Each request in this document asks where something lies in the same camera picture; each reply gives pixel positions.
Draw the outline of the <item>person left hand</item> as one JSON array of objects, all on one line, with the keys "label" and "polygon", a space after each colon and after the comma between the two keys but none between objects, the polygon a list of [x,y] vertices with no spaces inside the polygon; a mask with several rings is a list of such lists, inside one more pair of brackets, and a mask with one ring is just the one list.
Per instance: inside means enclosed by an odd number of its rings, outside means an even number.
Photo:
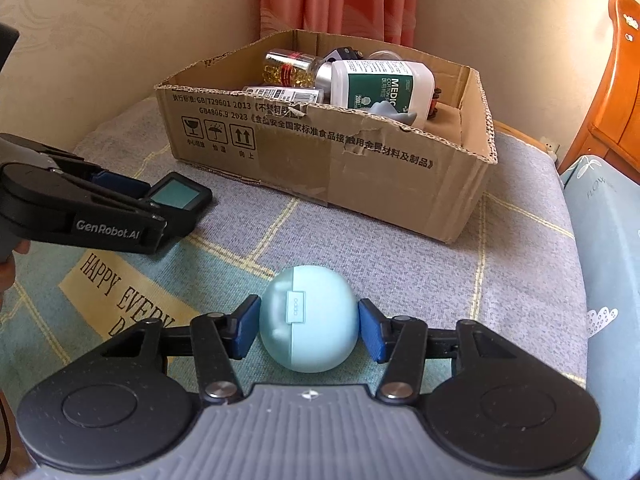
[{"label": "person left hand", "polygon": [[12,250],[9,258],[5,262],[0,264],[0,304],[3,304],[3,297],[7,290],[9,290],[15,281],[15,254],[26,255],[29,252],[30,241],[21,240]]}]

